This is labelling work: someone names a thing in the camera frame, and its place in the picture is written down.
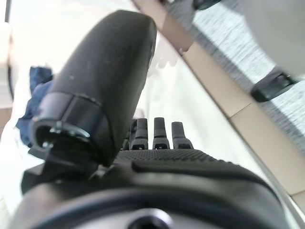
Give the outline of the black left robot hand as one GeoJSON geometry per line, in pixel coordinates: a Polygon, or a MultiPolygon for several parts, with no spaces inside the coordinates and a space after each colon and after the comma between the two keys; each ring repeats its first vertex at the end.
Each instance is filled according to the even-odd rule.
{"type": "Polygon", "coordinates": [[[96,24],[32,118],[43,163],[24,171],[14,229],[287,229],[259,176],[194,149],[183,124],[133,115],[154,55],[149,16],[118,10],[96,24]]]}

